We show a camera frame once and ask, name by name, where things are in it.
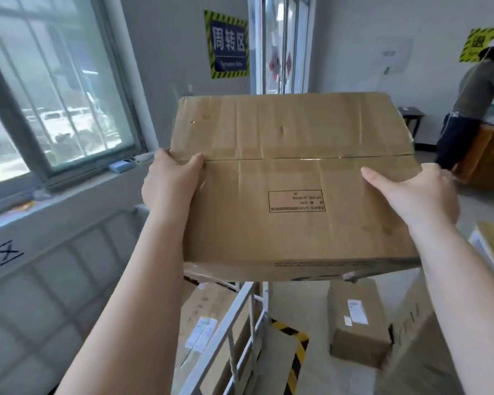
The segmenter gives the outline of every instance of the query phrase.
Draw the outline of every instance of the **forearm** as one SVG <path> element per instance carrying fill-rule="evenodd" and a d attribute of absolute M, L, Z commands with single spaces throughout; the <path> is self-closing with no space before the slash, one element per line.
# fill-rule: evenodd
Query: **forearm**
<path fill-rule="evenodd" d="M 494 394 L 494 276 L 451 223 L 411 231 L 428 290 L 467 394 Z"/>
<path fill-rule="evenodd" d="M 151 215 L 58 395 L 169 393 L 181 309 L 183 219 Z"/>

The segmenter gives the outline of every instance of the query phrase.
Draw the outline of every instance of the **brown cabinet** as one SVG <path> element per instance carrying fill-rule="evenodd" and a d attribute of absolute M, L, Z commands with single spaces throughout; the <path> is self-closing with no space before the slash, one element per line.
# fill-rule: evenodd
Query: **brown cabinet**
<path fill-rule="evenodd" d="M 455 174 L 470 186 L 494 190 L 494 126 L 481 126 Z"/>

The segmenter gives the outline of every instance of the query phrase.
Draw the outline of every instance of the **white shipping label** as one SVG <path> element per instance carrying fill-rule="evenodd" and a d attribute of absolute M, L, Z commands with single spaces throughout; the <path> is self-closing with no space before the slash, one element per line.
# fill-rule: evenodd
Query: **white shipping label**
<path fill-rule="evenodd" d="M 194 349 L 196 352 L 203 353 L 207 342 L 212 337 L 216 328 L 217 320 L 215 318 L 200 318 L 198 324 L 192 330 L 189 339 L 185 342 L 185 348 Z"/>
<path fill-rule="evenodd" d="M 368 318 L 366 317 L 366 312 L 364 312 L 364 306 L 362 306 L 362 301 L 359 299 L 348 299 L 349 316 L 354 323 L 359 323 L 361 325 L 368 324 Z"/>

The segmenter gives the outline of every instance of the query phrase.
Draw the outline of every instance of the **hand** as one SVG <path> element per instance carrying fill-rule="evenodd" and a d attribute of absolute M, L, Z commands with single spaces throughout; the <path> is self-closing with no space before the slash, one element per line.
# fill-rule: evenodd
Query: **hand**
<path fill-rule="evenodd" d="M 202 166 L 203 154 L 194 155 L 189 162 L 179 165 L 164 149 L 158 150 L 141 189 L 151 213 L 159 212 L 186 222 Z"/>
<path fill-rule="evenodd" d="M 369 167 L 363 167 L 361 172 L 411 230 L 435 221 L 456 224 L 459 202 L 450 172 L 435 163 L 423 163 L 421 167 L 417 176 L 401 183 L 392 182 Z"/>

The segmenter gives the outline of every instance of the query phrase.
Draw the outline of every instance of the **black table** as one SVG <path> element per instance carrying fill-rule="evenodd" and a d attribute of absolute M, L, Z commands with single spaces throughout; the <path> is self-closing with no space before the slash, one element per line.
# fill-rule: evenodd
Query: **black table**
<path fill-rule="evenodd" d="M 415 107 L 399 107 L 398 109 L 399 112 L 401 112 L 402 118 L 405 120 L 408 129 L 410 129 L 411 121 L 415 120 L 414 132 L 412 133 L 412 137 L 415 139 L 415 135 L 417 134 L 417 130 L 419 130 L 421 120 L 425 114 Z"/>

